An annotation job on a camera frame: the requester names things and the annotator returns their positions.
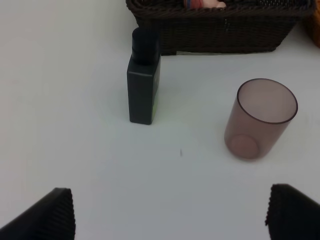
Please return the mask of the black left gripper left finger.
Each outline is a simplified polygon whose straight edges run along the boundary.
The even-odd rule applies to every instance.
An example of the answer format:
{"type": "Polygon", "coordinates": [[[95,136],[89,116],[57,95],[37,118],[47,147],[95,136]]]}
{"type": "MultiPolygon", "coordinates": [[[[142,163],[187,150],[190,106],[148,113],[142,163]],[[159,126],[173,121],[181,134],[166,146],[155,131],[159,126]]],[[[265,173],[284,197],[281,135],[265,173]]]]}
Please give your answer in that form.
{"type": "Polygon", "coordinates": [[[2,240],[73,240],[76,220],[72,191],[54,188],[0,228],[2,240]]]}

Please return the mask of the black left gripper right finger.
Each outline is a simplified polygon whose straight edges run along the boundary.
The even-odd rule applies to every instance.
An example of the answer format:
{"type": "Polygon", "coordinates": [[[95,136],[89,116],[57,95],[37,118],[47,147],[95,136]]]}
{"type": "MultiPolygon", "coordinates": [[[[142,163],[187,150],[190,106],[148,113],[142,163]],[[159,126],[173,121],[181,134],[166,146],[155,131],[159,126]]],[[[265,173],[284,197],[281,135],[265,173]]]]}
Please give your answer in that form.
{"type": "Polygon", "coordinates": [[[289,184],[274,184],[265,225],[272,240],[318,240],[320,204],[289,184]]]}

